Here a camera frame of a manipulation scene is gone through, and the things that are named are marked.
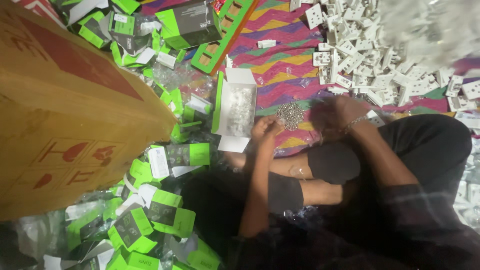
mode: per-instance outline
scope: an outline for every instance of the person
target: person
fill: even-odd
[[[452,207],[468,128],[438,114],[377,128],[357,101],[340,96],[333,106],[342,139],[273,159],[284,127],[263,117],[252,129],[251,173],[209,172],[185,184],[184,207],[227,267],[478,269],[480,235]],[[245,155],[227,155],[248,171]],[[313,226],[283,215],[307,205],[320,205]]]

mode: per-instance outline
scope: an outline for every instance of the pile of screws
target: pile of screws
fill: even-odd
[[[294,131],[299,128],[299,124],[303,122],[305,111],[297,103],[283,104],[276,110],[276,116],[285,121],[285,129]]]

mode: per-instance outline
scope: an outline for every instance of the bracelet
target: bracelet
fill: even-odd
[[[367,120],[367,119],[368,119],[368,117],[366,115],[365,116],[360,116],[357,119],[351,121],[345,128],[343,128],[343,130],[341,130],[341,132],[347,134],[356,123],[358,123],[362,120]]]

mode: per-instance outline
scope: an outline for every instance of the white box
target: white box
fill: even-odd
[[[225,76],[223,77],[221,91],[220,87],[217,89],[217,101],[214,111],[214,119],[212,123],[212,133],[222,135],[218,150],[242,153],[248,142],[249,136],[234,136],[229,131],[231,123],[229,123],[229,115],[234,103],[233,90],[235,88],[248,88],[252,90],[252,106],[253,114],[251,115],[251,125],[245,127],[250,130],[253,127],[253,120],[255,118],[255,104],[257,100],[257,82],[255,81],[250,69],[245,68],[226,68]]]

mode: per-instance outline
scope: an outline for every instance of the zunix box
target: zunix box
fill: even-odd
[[[222,39],[220,20],[206,1],[189,1],[155,13],[162,22],[162,36],[176,50]]]

